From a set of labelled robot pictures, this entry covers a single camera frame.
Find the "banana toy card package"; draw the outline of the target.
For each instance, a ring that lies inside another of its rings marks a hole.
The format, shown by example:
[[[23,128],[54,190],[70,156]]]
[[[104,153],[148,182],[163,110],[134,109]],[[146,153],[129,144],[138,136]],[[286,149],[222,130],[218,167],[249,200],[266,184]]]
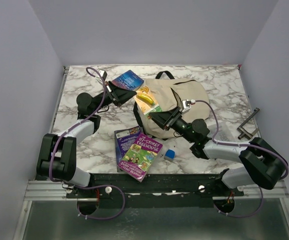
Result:
[[[149,113],[153,112],[161,112],[162,108],[158,104],[158,101],[154,97],[150,88],[147,85],[140,87],[136,91],[136,95],[134,96],[134,100],[137,103],[137,106],[141,110],[141,112],[149,119]]]

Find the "cream canvas backpack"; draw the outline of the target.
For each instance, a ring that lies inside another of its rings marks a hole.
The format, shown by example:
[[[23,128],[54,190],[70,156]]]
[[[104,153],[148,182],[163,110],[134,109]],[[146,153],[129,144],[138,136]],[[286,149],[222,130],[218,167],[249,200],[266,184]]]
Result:
[[[172,129],[161,129],[149,116],[179,107],[183,112],[182,119],[191,123],[195,119],[206,120],[210,116],[209,107],[203,102],[185,106],[184,101],[202,100],[209,103],[207,91],[195,79],[175,78],[169,71],[160,71],[155,78],[146,78],[133,97],[133,113],[137,124],[146,135],[153,138],[173,138]]]

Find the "blue eraser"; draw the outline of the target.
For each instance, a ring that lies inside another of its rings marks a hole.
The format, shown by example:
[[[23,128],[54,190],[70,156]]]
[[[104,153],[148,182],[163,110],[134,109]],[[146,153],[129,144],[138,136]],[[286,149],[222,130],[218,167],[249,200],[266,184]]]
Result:
[[[176,156],[175,151],[172,149],[168,149],[164,154],[164,159],[168,161],[173,161],[175,156]]]

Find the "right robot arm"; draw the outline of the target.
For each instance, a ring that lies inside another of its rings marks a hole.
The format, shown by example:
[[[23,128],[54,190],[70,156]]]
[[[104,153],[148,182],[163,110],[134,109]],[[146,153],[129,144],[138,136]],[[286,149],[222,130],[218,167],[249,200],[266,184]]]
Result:
[[[163,130],[172,129],[191,143],[190,151],[199,159],[221,159],[241,163],[242,167],[224,170],[214,184],[215,192],[226,196],[234,188],[256,184],[271,190],[289,172],[288,164],[266,141],[256,137],[250,142],[215,141],[208,136],[206,122],[186,122],[179,107],[152,112],[150,118]]]

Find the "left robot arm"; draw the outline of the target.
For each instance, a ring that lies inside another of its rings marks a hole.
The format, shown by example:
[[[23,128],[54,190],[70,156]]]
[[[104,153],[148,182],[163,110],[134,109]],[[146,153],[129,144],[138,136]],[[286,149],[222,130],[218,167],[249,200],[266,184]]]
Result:
[[[83,197],[91,197],[96,186],[92,174],[77,167],[77,145],[99,129],[101,117],[97,112],[100,109],[110,104],[120,107],[136,94],[134,90],[120,88],[111,81],[106,81],[103,92],[96,96],[80,93],[76,98],[76,122],[60,133],[43,136],[36,173],[51,181],[76,185]]]

